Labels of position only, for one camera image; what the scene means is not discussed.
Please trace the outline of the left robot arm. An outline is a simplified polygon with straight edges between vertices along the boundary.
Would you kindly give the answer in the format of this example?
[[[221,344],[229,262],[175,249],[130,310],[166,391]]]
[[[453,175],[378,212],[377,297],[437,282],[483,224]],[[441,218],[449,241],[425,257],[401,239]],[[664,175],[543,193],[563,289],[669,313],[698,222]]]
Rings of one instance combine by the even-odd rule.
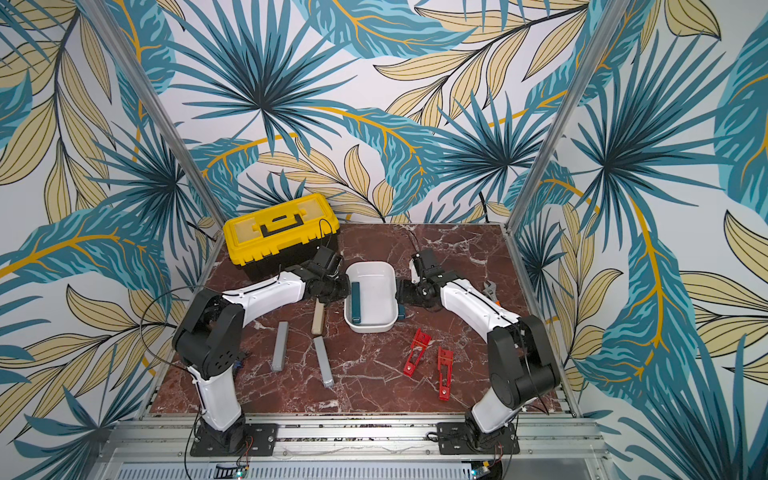
[[[172,347],[192,376],[202,417],[202,433],[228,451],[245,439],[245,416],[236,397],[234,364],[242,330],[283,306],[308,299],[323,304],[346,298],[343,257],[325,246],[312,259],[286,267],[272,278],[236,290],[201,288],[177,327]]]

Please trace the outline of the white rectangular tray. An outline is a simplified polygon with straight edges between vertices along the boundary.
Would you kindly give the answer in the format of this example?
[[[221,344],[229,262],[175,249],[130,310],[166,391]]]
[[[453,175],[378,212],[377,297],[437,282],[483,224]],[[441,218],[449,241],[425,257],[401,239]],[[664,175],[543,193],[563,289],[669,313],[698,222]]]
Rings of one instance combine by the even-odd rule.
[[[349,296],[344,302],[344,320],[358,334],[374,334],[389,331],[397,321],[396,278],[394,268],[386,262],[356,262],[346,269],[350,281],[361,286],[361,314],[359,325],[350,321]]]

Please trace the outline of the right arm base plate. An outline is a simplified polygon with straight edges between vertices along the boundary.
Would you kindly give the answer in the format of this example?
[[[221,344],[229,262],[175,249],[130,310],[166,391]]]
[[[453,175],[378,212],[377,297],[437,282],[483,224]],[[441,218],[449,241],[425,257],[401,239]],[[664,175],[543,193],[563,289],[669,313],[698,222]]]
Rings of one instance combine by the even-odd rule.
[[[474,424],[463,422],[440,422],[436,435],[441,455],[515,455],[520,446],[513,425],[484,433]]]

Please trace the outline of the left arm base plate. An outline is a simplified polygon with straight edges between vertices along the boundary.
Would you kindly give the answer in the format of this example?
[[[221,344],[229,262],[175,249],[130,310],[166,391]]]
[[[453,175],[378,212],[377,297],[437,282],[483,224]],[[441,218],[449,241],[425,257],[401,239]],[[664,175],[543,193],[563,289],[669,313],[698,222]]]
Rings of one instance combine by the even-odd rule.
[[[218,431],[202,422],[193,434],[190,455],[197,457],[270,457],[273,454],[278,425],[274,423],[234,424]]]

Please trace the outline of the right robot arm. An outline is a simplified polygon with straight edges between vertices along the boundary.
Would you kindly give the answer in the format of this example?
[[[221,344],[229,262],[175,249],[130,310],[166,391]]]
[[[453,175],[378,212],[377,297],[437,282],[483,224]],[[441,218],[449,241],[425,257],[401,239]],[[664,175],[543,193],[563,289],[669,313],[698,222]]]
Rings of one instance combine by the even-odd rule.
[[[504,309],[468,279],[445,270],[431,249],[415,253],[409,268],[411,278],[398,281],[400,303],[445,309],[486,343],[490,389],[468,414],[472,432],[499,431],[524,405],[560,385],[558,361],[541,319]]]

